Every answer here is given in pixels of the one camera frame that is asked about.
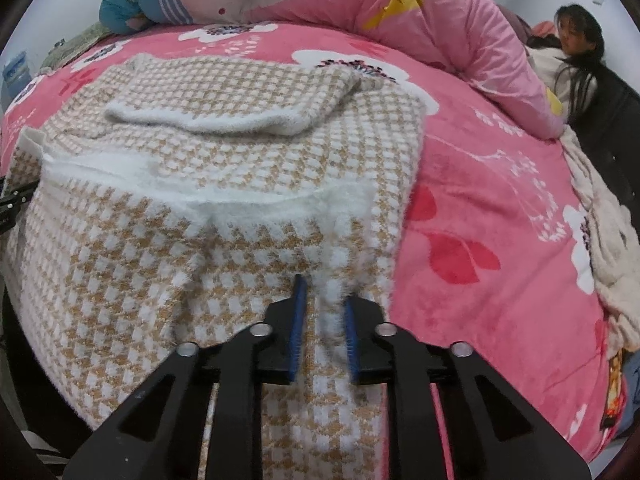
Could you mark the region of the cream knitted garment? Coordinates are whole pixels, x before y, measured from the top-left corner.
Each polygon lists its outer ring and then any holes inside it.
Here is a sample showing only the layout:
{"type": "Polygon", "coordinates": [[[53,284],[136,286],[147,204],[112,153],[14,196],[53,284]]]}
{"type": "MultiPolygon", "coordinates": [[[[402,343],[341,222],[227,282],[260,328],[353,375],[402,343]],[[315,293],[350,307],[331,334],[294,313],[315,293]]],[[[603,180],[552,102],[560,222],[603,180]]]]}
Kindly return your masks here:
{"type": "Polygon", "coordinates": [[[594,287],[608,323],[608,357],[639,350],[639,240],[629,209],[610,191],[566,127],[560,143],[572,185],[587,213],[594,287]]]}

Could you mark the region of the pink and blue duvet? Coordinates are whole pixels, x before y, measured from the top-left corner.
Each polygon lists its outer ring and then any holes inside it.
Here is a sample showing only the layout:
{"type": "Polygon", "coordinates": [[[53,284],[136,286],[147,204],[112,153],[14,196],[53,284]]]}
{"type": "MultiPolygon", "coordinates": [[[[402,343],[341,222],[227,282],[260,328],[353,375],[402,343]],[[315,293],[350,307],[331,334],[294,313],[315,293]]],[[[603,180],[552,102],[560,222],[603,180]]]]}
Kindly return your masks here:
{"type": "Polygon", "coordinates": [[[153,24],[341,29],[457,75],[539,139],[564,130],[550,90],[494,0],[102,0],[99,20],[117,35],[153,24]]]}

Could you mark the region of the black tufted headboard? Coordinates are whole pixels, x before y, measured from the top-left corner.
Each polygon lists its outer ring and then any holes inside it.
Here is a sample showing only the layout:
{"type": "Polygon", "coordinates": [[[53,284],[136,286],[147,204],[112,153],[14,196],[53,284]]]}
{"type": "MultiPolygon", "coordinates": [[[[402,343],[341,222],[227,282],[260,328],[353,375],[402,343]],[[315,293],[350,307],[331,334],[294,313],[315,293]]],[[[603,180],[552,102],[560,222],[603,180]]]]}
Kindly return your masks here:
{"type": "Polygon", "coordinates": [[[597,90],[574,122],[582,150],[639,229],[640,101],[636,90],[605,66],[597,90]]]}

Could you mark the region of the grey patterned mat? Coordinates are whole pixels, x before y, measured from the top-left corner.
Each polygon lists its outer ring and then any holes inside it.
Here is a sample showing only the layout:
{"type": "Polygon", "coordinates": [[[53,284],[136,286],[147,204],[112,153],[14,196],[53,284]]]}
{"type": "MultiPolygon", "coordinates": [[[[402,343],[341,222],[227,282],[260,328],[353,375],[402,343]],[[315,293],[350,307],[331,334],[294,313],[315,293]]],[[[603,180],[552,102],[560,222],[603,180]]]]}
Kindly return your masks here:
{"type": "Polygon", "coordinates": [[[100,41],[111,36],[111,34],[111,31],[107,27],[101,23],[96,23],[72,39],[61,39],[44,58],[40,65],[40,70],[42,72],[58,70],[73,60],[76,60],[76,58],[79,58],[100,41]]]}

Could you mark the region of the pink floral bed blanket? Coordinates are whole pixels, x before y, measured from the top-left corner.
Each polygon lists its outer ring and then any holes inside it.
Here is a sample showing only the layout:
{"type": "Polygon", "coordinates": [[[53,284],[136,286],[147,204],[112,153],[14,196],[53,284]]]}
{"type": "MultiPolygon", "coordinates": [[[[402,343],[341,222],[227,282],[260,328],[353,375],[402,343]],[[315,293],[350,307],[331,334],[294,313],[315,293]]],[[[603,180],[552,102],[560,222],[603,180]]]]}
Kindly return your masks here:
{"type": "Polygon", "coordinates": [[[434,344],[468,337],[587,460],[613,440],[608,328],[593,288],[585,211],[558,144],[529,136],[461,80],[322,27],[161,27],[108,40],[35,78],[2,120],[3,148],[107,67],[149,52],[373,70],[424,95],[426,149],[395,271],[392,317],[434,344]]]}

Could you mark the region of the beige white houndstooth coat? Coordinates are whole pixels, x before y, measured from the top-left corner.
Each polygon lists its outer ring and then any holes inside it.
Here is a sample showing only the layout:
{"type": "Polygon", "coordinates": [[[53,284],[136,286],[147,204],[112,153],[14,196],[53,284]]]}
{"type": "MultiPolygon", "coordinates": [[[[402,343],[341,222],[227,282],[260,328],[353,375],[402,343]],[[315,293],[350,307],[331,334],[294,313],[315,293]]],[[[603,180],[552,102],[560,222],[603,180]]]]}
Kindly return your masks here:
{"type": "Polygon", "coordinates": [[[302,369],[269,386],[269,479],[376,479],[383,391],[348,379],[342,303],[390,302],[424,99],[341,64],[138,54],[24,127],[36,192],[1,272],[44,374],[96,428],[177,344],[226,341],[295,274],[302,369]]]}

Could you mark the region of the blue cloth at bed edge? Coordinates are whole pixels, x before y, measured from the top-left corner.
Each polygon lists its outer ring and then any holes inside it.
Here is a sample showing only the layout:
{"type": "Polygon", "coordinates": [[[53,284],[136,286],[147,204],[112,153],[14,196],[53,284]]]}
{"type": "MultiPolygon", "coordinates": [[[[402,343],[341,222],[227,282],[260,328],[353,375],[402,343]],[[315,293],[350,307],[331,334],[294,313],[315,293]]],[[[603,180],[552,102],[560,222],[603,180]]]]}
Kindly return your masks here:
{"type": "Polygon", "coordinates": [[[628,354],[624,359],[623,375],[626,380],[627,386],[627,402],[623,410],[623,416],[620,420],[620,428],[618,428],[618,434],[623,434],[634,423],[636,417],[636,411],[639,409],[640,404],[640,352],[634,352],[628,354]]]}

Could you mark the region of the woman with long black hair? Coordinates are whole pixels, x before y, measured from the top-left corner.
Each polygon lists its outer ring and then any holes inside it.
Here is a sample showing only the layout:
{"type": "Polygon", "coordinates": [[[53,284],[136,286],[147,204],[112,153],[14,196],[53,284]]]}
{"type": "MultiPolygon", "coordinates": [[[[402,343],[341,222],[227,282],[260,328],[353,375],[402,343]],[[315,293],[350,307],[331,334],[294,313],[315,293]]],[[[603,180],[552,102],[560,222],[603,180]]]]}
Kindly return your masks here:
{"type": "Polygon", "coordinates": [[[530,36],[525,44],[529,64],[559,100],[564,122],[585,113],[598,88],[605,41],[596,18],[577,3],[561,6],[555,33],[530,36]]]}

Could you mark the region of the orange patterned package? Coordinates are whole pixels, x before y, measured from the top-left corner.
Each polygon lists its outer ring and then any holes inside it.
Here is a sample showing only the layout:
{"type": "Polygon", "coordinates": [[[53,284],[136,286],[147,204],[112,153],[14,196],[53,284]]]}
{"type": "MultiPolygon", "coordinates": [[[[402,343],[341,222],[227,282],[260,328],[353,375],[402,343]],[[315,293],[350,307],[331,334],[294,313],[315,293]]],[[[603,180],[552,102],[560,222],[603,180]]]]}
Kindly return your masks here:
{"type": "Polygon", "coordinates": [[[625,405],[624,384],[625,351],[620,350],[608,361],[608,388],[606,388],[605,406],[601,419],[601,428],[616,434],[623,417],[625,405]]]}

